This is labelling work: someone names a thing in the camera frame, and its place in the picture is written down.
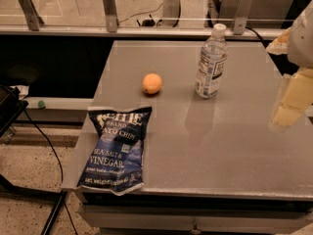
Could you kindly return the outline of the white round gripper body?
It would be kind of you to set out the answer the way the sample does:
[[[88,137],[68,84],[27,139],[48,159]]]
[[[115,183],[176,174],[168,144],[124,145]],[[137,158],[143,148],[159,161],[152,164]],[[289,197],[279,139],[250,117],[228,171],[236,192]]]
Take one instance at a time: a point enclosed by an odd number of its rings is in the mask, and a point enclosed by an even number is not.
[[[293,22],[288,59],[300,67],[313,67],[313,9],[305,9]]]

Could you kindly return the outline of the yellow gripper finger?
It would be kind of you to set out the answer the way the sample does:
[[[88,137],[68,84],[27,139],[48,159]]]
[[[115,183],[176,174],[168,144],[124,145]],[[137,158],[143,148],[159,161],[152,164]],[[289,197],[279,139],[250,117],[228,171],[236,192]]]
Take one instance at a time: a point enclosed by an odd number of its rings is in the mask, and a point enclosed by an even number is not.
[[[267,47],[266,51],[274,55],[286,55],[288,53],[288,43],[291,34],[291,28],[285,29],[282,34],[275,38]]]
[[[313,69],[302,67],[284,74],[274,103],[269,128],[287,130],[313,104]]]

